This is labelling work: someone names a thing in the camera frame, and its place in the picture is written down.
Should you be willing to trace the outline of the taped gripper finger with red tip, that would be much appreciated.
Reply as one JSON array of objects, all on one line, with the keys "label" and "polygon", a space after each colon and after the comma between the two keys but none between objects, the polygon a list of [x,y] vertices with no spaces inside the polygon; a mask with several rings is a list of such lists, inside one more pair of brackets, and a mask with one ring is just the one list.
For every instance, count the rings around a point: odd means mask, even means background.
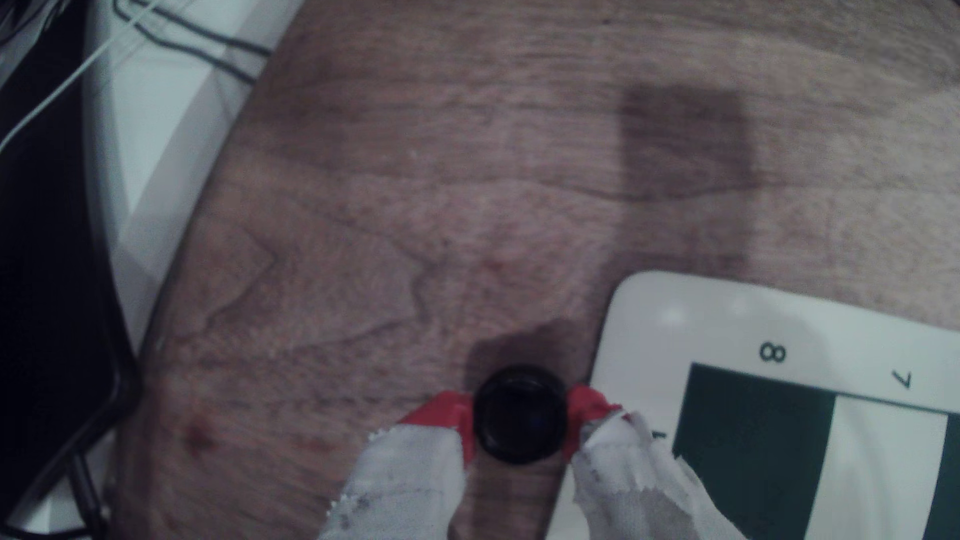
[{"label": "taped gripper finger with red tip", "polygon": [[566,402],[562,454],[590,539],[745,539],[640,411],[586,385]]},{"label": "taped gripper finger with red tip", "polygon": [[474,460],[473,398],[442,391],[372,433],[319,539],[447,539]]}]

